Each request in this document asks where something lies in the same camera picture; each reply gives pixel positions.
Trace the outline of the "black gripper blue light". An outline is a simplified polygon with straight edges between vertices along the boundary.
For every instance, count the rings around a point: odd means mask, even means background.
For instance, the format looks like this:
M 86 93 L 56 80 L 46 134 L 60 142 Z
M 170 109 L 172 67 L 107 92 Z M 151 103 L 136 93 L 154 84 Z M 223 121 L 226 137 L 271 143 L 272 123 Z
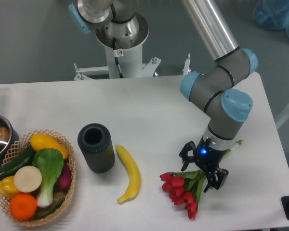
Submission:
M 203 191 L 204 193 L 209 189 L 220 189 L 229 174 L 227 169 L 219 167 L 226 150 L 216 150 L 210 147 L 211 144 L 211 138 L 201 138 L 197 147 L 193 141 L 190 141 L 184 145 L 179 153 L 183 163 L 181 171 L 185 171 L 190 163 L 196 162 L 196 165 L 205 173 L 208 183 Z M 192 156 L 188 155 L 190 151 L 193 151 Z

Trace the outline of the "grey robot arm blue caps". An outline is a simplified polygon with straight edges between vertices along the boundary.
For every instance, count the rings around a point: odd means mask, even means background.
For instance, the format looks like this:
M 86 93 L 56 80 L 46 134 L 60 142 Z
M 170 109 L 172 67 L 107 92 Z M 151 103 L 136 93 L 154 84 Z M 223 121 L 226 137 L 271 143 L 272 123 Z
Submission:
M 204 173 L 206 189 L 223 186 L 228 171 L 219 167 L 252 109 L 251 97 L 235 85 L 258 66 L 256 55 L 241 49 L 213 0 L 184 0 L 186 12 L 198 30 L 215 67 L 206 74 L 185 74 L 181 94 L 210 117 L 198 144 L 187 143 L 180 157 L 183 169 L 195 163 Z M 132 0 L 78 0 L 69 13 L 84 33 L 95 32 L 104 46 L 110 78 L 145 77 L 142 45 L 148 36 L 147 21 Z

